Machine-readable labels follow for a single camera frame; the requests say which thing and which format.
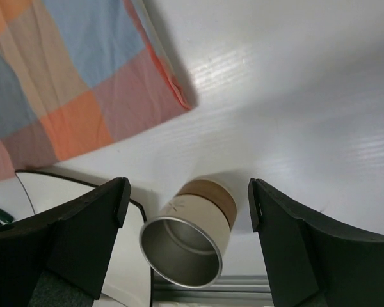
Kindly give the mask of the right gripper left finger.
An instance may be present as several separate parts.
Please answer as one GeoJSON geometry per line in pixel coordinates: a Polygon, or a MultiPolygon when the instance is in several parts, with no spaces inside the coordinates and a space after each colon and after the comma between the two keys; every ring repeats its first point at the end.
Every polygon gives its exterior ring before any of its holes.
{"type": "Polygon", "coordinates": [[[0,227],[0,306],[92,306],[99,299],[131,186],[115,178],[0,227]]]}

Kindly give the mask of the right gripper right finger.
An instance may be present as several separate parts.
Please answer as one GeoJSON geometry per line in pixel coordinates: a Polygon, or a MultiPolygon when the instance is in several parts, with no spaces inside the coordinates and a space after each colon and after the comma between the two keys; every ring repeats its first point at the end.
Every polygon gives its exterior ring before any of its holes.
{"type": "Polygon", "coordinates": [[[275,306],[384,306],[384,235],[311,209],[260,179],[248,184],[275,306]]]}

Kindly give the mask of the beige metal cup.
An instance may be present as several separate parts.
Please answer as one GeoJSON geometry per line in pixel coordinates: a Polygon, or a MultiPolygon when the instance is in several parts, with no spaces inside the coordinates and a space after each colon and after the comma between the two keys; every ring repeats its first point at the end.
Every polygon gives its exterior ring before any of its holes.
{"type": "Polygon", "coordinates": [[[230,191],[211,177],[185,183],[140,231],[140,248],[151,268],[184,288],[212,285],[236,221],[230,191]]]}

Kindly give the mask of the checkered orange blue cloth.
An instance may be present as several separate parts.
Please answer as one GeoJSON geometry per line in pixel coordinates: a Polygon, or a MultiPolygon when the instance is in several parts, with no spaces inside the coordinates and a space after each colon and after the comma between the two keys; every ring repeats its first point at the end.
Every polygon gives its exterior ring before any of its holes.
{"type": "Polygon", "coordinates": [[[143,1],[0,1],[0,181],[190,109],[143,1]]]}

